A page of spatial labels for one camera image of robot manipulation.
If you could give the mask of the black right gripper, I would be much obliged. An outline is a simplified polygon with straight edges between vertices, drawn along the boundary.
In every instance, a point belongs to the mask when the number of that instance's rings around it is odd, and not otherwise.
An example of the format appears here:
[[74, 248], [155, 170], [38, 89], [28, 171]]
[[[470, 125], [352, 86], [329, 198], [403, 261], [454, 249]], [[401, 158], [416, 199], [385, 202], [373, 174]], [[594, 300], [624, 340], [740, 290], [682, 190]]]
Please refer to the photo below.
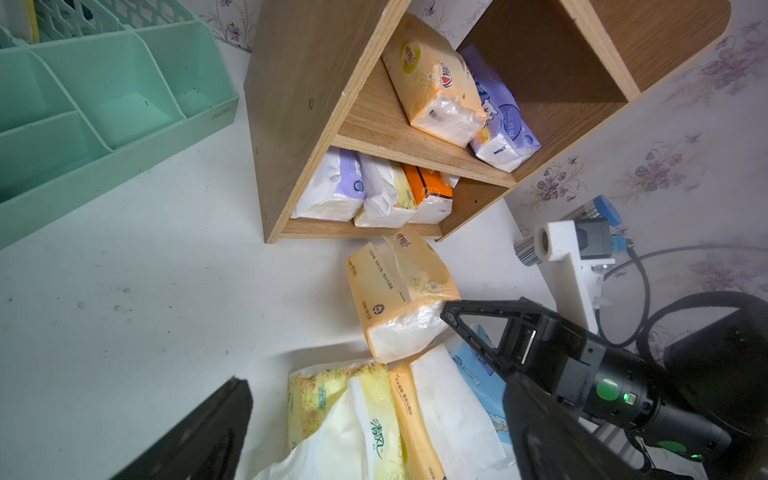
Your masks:
[[570, 412], [624, 429], [648, 423], [660, 406], [660, 386], [633, 354], [609, 346], [554, 310], [517, 300], [448, 301], [440, 318], [451, 328], [465, 317], [499, 325], [495, 368], [458, 335], [446, 350], [466, 381], [503, 381], [520, 374]]

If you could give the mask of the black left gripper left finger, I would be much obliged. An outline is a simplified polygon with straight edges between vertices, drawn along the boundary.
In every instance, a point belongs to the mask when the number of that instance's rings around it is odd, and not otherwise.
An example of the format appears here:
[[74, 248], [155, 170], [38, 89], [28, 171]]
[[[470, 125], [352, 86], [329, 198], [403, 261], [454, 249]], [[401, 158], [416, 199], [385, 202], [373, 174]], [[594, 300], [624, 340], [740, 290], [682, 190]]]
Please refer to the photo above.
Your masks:
[[114, 477], [232, 479], [252, 409], [248, 382], [233, 377]]

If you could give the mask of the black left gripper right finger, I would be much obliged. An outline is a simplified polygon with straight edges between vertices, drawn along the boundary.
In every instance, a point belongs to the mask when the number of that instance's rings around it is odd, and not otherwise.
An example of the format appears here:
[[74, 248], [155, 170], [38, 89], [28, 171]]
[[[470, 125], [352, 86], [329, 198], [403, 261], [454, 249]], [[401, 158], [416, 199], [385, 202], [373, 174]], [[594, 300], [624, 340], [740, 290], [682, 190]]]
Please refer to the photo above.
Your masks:
[[506, 379], [503, 405], [523, 479], [639, 479], [528, 377]]

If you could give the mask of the light blue tissue pack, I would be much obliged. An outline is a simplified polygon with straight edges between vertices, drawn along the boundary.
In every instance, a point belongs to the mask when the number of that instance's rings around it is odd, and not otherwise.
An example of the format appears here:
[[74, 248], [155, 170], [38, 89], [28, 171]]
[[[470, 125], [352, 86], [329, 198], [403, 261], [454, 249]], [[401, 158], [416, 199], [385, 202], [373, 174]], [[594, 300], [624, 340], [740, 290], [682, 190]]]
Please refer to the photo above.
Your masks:
[[512, 445], [503, 408], [506, 383], [461, 337], [453, 335], [445, 347], [465, 382], [482, 405], [503, 444]]

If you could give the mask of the orange flower tissue pack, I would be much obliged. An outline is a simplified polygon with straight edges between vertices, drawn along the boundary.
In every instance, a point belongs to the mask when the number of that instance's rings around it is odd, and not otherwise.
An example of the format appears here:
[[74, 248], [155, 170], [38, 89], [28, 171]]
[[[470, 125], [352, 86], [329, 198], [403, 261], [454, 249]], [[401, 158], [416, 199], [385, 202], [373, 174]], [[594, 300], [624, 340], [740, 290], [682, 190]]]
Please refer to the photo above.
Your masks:
[[408, 479], [480, 479], [509, 452], [442, 345], [389, 371]]

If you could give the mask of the yellow green tissue pack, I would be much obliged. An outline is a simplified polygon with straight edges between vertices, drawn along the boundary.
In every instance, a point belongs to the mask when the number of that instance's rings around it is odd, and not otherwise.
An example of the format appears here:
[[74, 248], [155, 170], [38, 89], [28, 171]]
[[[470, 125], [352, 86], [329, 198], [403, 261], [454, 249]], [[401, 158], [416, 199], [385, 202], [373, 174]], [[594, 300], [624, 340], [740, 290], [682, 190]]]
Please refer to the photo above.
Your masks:
[[258, 479], [406, 479], [386, 365], [320, 364], [288, 378], [287, 457]]

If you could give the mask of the purple bear tissue pack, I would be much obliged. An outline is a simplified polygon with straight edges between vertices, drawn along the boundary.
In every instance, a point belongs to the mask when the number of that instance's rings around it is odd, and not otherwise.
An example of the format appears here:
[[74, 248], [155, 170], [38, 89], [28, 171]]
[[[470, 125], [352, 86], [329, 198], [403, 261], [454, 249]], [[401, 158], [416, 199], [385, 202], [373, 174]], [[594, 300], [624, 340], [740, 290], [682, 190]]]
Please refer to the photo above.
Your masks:
[[469, 45], [460, 53], [486, 113], [485, 125], [470, 145], [481, 161], [511, 173], [532, 157], [541, 143], [523, 120], [514, 96], [479, 49]]

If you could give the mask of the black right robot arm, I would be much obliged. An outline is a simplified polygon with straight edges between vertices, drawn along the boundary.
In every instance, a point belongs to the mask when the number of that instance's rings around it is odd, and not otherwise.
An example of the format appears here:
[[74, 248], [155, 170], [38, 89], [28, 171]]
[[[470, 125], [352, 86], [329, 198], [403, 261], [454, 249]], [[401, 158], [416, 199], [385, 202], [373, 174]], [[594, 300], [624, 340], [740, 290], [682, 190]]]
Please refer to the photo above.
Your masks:
[[767, 304], [738, 292], [692, 294], [662, 308], [726, 315], [672, 344], [661, 362], [528, 299], [451, 301], [442, 320], [505, 382], [503, 407], [525, 479], [662, 479], [628, 466], [582, 427], [700, 464], [711, 479], [767, 475]]

